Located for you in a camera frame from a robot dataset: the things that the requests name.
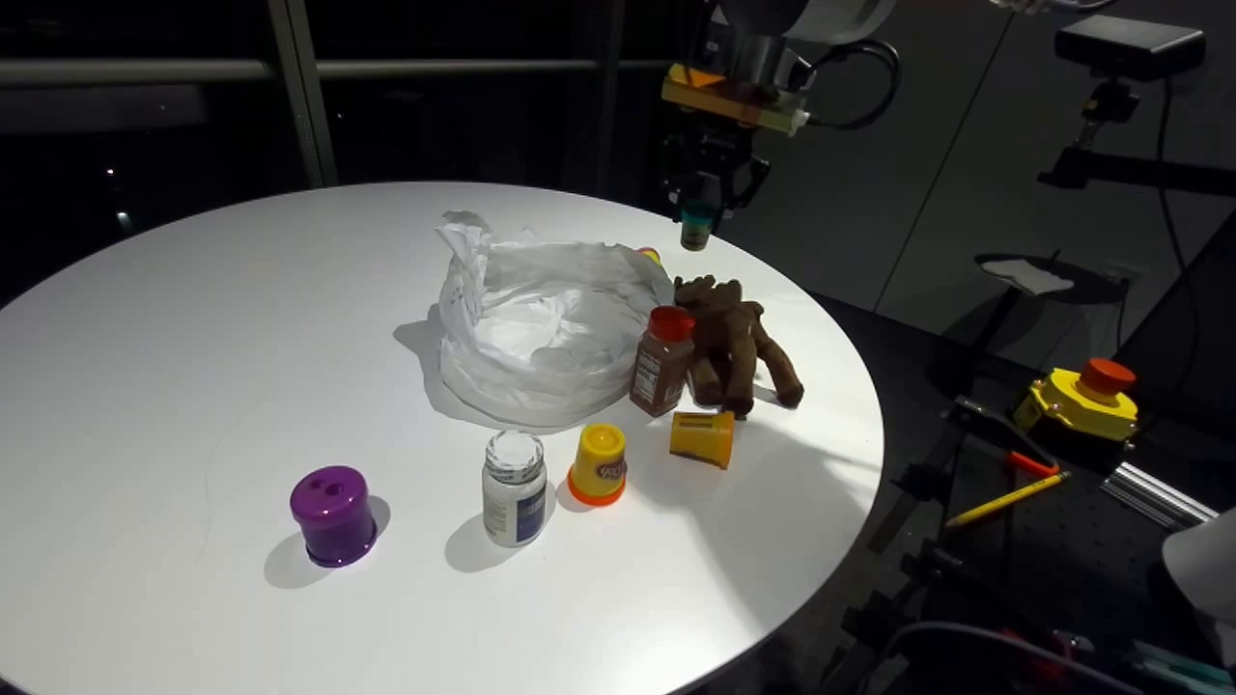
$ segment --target pill bottle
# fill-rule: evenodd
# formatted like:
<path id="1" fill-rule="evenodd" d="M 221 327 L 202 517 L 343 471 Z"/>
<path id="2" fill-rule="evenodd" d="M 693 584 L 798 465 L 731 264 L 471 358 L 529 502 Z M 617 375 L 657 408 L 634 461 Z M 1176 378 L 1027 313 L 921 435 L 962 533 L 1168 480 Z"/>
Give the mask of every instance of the pill bottle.
<path id="1" fill-rule="evenodd" d="M 529 544 L 543 526 L 543 449 L 529 432 L 502 427 L 483 467 L 483 526 L 495 544 Z"/>

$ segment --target table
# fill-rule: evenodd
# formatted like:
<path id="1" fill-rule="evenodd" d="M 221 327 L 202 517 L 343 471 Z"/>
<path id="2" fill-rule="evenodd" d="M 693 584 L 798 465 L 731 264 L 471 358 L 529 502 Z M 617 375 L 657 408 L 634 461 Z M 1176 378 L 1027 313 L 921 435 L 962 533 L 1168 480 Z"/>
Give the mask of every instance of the table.
<path id="1" fill-rule="evenodd" d="M 657 247 L 741 278 L 805 400 L 756 400 L 731 471 L 671 461 L 630 400 L 630 490 L 495 553 L 495 427 L 423 398 L 445 212 L 504 238 Z M 383 537 L 319 570 L 290 488 L 355 465 Z M 0 674 L 34 692 L 671 692 L 733 659 L 849 553 L 883 465 L 874 378 L 785 273 L 610 202 L 518 187 L 343 187 L 187 216 L 0 313 Z"/>

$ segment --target plastic bag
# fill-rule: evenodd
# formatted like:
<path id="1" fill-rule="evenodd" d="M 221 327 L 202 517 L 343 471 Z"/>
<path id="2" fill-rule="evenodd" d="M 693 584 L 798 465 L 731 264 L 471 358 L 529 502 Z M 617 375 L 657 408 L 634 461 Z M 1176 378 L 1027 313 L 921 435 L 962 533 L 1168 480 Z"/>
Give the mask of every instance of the plastic bag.
<path id="1" fill-rule="evenodd" d="M 624 394 L 644 321 L 671 300 L 661 264 L 606 243 L 496 243 L 477 216 L 441 223 L 437 372 L 471 408 L 568 427 Z"/>

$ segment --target purple cup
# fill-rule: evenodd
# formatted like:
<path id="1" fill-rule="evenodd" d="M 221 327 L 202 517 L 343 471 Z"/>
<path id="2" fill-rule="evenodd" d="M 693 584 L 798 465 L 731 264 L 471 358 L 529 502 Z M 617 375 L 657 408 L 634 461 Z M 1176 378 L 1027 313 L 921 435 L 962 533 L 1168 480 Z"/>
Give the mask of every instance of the purple cup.
<path id="1" fill-rule="evenodd" d="M 355 562 L 378 537 L 370 490 L 355 467 L 317 467 L 294 488 L 290 506 L 314 562 Z"/>

